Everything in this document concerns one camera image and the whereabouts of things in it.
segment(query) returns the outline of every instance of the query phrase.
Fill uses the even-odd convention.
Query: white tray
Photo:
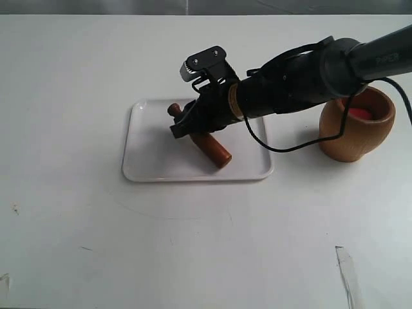
[[[258,180],[273,171],[270,153],[249,135],[244,123],[226,127],[213,136],[232,153],[232,161],[218,170],[188,136],[175,139],[169,129],[173,118],[167,108],[192,99],[144,99],[130,115],[123,158],[124,176],[133,182],[192,182]],[[253,130],[267,140],[262,118],[250,121]]]

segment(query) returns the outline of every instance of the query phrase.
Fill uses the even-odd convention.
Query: red object
[[[349,113],[357,118],[364,119],[364,120],[373,120],[372,114],[363,108],[350,108]]]

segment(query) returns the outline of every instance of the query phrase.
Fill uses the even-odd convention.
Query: tabletop
[[[194,96],[179,76],[191,54],[220,45],[245,78],[287,49],[411,22],[0,16],[0,305],[344,309],[341,245],[366,308],[410,308],[412,128],[390,85],[373,84],[397,107],[392,132],[354,164],[315,145],[274,154],[260,182],[137,184],[121,163],[135,102]],[[412,97],[412,75],[395,80]],[[265,117],[269,144],[315,137],[321,109]]]

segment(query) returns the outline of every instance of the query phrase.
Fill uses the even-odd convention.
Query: brown wooden cylinder
[[[326,103],[319,121],[319,137],[332,136],[339,132],[345,103],[346,99]],[[319,143],[326,155],[340,162],[357,161],[378,147],[391,131],[395,120],[395,106],[391,99],[372,87],[354,97],[351,107],[369,111],[373,119],[364,120],[348,114],[343,136]]]
[[[172,117],[177,117],[182,111],[179,104],[173,103],[167,112]],[[209,133],[193,133],[190,137],[217,168],[225,167],[232,160],[232,155]]]

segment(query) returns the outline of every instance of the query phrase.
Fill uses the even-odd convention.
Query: wooden cup
[[[319,137],[332,136],[339,132],[346,101],[345,98],[326,103],[319,120]],[[391,99],[373,87],[367,87],[353,98],[351,108],[368,110],[373,120],[364,120],[349,113],[343,136],[319,143],[326,155],[340,162],[357,161],[374,150],[385,140],[395,121],[395,106]]]

